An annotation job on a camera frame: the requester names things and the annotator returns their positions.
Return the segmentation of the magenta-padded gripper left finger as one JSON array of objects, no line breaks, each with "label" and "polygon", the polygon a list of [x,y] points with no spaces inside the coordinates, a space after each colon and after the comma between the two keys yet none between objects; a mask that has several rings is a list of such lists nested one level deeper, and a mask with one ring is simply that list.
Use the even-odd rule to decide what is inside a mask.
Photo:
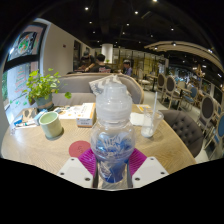
[{"label": "magenta-padded gripper left finger", "polygon": [[98,186],[97,161],[91,149],[79,157],[69,158],[57,175],[84,188]]}]

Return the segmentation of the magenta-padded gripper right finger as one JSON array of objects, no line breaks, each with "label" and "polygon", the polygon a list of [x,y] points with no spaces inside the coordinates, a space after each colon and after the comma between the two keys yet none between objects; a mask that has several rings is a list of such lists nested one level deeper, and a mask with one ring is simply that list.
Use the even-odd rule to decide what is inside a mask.
[{"label": "magenta-padded gripper right finger", "polygon": [[135,149],[128,160],[127,183],[129,188],[140,188],[168,175],[155,157],[147,157]]}]

